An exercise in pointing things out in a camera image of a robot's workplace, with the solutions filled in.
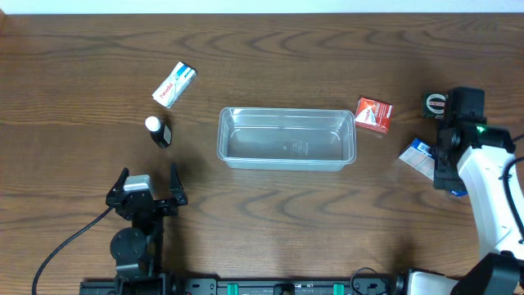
clear plastic bin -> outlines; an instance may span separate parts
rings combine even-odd
[[[339,171],[357,157],[350,111],[226,107],[217,155],[229,167]]]

dark bottle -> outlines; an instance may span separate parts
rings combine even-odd
[[[155,116],[146,119],[146,127],[151,131],[151,138],[161,148],[167,148],[171,144],[171,130]]]

red box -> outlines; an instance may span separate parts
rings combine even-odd
[[[393,106],[369,98],[360,98],[355,124],[358,127],[375,130],[384,134],[390,129],[390,116]]]

product box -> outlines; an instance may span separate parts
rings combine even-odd
[[[431,154],[431,147],[425,144],[422,140],[416,138],[410,145],[400,154],[399,159],[408,163],[420,173],[433,180],[435,177],[435,160]],[[462,197],[467,195],[467,192],[449,191],[455,197]]]
[[[169,77],[153,93],[153,98],[162,106],[171,107],[196,75],[194,69],[179,62]]]
[[[444,118],[446,93],[424,93],[422,96],[422,118]]]
[[[393,106],[384,102],[377,102],[368,98],[360,98],[355,124],[384,134],[390,128],[390,116]]]

wooden table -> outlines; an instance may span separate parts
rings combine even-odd
[[[122,168],[168,197],[171,161],[189,197],[165,221],[164,266],[179,274],[464,275],[478,259],[468,199],[397,159],[436,138],[421,94],[483,88],[489,122],[524,132],[519,15],[9,16],[0,30],[1,294],[29,293],[49,252],[106,209]],[[151,94],[178,61],[198,76],[168,110]],[[233,170],[216,156],[224,107],[354,111],[361,95],[395,105],[391,130],[359,130],[342,172]],[[151,115],[174,122],[166,150]],[[54,258],[40,293],[113,277],[109,242],[127,226],[110,213]]]

